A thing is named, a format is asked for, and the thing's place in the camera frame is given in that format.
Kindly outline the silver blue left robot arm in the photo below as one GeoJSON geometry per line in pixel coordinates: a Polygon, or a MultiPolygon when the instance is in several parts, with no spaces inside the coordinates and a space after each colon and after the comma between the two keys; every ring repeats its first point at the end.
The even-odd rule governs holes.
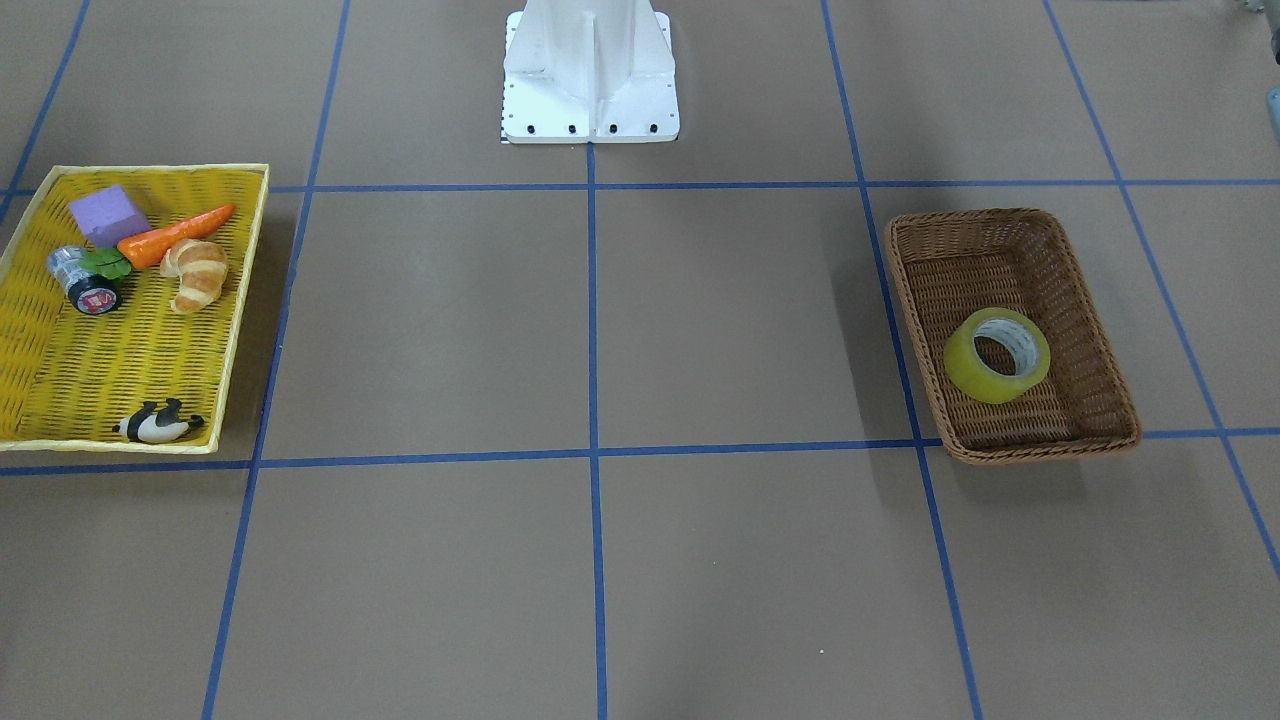
{"type": "MultiPolygon", "coordinates": [[[[1270,54],[1275,64],[1279,65],[1279,1],[1252,1],[1252,5],[1261,12],[1268,24],[1270,54]]],[[[1279,87],[1267,92],[1268,117],[1274,133],[1279,136],[1279,87]]]]}

